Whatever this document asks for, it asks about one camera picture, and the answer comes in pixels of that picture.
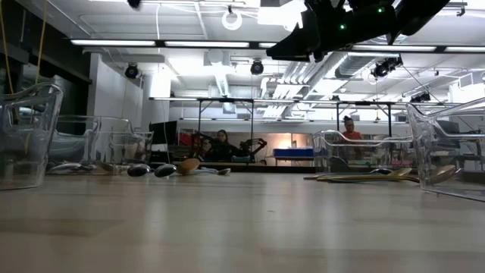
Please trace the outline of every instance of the ceiling light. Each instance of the ceiling light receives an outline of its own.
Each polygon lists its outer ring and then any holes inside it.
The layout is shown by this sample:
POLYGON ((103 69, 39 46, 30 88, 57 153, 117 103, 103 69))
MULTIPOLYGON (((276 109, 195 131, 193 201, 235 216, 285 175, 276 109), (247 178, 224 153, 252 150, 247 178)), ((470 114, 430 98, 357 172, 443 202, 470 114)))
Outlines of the ceiling light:
POLYGON ((384 57, 384 58, 398 58, 399 53, 381 53, 381 52, 349 52, 349 56, 355 57, 384 57))
POLYGON ((193 48, 248 48, 248 42, 199 42, 199 41, 167 41, 167 47, 193 47, 193 48))
MULTIPOLYGON (((198 121, 198 118, 180 118, 181 121, 198 121)), ((201 121, 212 121, 212 118, 200 118, 201 121)))
POLYGON ((296 103, 299 102, 298 99, 255 99, 255 102, 273 102, 273 103, 296 103))
POLYGON ((244 118, 213 118, 213 121, 250 121, 244 118))
POLYGON ((485 46, 449 46, 445 52, 485 52, 485 46))
POLYGON ((155 46, 155 41, 72 39, 76 46, 155 46))
POLYGON ((269 49, 270 47, 273 47, 274 45, 276 45, 275 42, 260 42, 259 43, 259 47, 261 49, 269 49))
POLYGON ((308 120, 279 120, 281 122, 310 122, 308 120))
POLYGON ((151 97, 150 99, 152 100, 164 100, 164 101, 183 101, 183 102, 190 102, 190 101, 196 101, 196 98, 157 98, 157 97, 151 97))
POLYGON ((354 45, 352 50, 375 52, 433 52, 436 46, 422 45, 354 45))
POLYGON ((269 122, 275 122, 275 121, 278 121, 278 120, 275 120, 275 119, 255 119, 253 121, 269 121, 269 122))
POLYGON ((335 102, 332 101, 311 101, 311 100, 303 100, 300 101, 301 103, 317 103, 317 104, 335 104, 335 102))

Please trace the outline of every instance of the woman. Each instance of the woman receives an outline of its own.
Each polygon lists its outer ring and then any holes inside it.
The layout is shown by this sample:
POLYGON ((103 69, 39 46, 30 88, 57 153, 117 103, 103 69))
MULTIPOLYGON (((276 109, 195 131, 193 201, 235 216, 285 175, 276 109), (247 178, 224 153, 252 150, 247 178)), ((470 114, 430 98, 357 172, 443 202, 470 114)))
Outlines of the woman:
POLYGON ((227 132, 225 130, 219 130, 217 132, 217 139, 220 140, 222 143, 229 143, 227 141, 227 132))
POLYGON ((233 155, 237 156, 237 148, 229 144, 227 132, 219 130, 216 140, 211 142, 207 158, 216 162, 230 162, 233 155))
POLYGON ((343 133, 343 136, 350 139, 350 140, 361 140, 362 136, 359 132, 354 131, 354 120, 345 116, 343 118, 343 123, 346 126, 346 131, 343 133))
MULTIPOLYGON (((354 131, 354 120, 345 116, 343 118, 343 123, 346 126, 346 131, 343 133, 343 136, 346 137, 348 140, 361 140, 362 136, 359 132, 354 131)), ((340 156, 344 158, 346 161, 352 159, 360 159, 362 157, 362 148, 358 147, 342 147, 340 151, 340 156)))

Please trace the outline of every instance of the hair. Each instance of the hair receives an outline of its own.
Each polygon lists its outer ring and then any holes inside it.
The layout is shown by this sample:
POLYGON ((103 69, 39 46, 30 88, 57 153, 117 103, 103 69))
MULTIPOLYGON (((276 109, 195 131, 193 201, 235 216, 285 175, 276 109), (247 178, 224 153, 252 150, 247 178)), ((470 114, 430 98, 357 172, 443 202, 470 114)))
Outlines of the hair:
POLYGON ((343 118, 343 123, 344 123, 344 124, 346 124, 346 123, 347 123, 347 121, 352 121, 352 122, 353 122, 354 120, 353 120, 352 118, 349 118, 349 117, 345 116, 345 117, 343 118))
POLYGON ((229 142, 229 137, 227 137, 227 132, 225 130, 219 130, 217 133, 223 133, 226 136, 226 142, 229 142))

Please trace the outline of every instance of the table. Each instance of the table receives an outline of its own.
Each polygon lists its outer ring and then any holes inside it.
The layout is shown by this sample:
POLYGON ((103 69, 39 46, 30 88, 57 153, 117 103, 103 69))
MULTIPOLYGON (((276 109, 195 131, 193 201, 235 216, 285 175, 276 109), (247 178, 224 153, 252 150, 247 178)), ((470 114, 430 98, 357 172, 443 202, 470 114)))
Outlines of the table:
POLYGON ((276 162, 276 166, 278 166, 278 161, 284 160, 284 161, 307 161, 307 162, 313 162, 314 157, 313 156, 267 156, 266 158, 274 158, 274 161, 276 162))
POLYGON ((47 177, 0 192, 0 272, 483 272, 485 203, 303 176, 47 177))

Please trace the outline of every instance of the red shirt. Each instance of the red shirt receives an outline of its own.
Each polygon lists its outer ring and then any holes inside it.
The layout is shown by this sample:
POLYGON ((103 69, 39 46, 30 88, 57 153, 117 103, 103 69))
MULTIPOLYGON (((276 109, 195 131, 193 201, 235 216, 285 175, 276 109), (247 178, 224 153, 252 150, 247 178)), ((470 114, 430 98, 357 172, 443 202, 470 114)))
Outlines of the red shirt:
POLYGON ((361 140, 361 134, 359 132, 353 132, 353 133, 343 133, 343 136, 350 139, 350 140, 361 140))

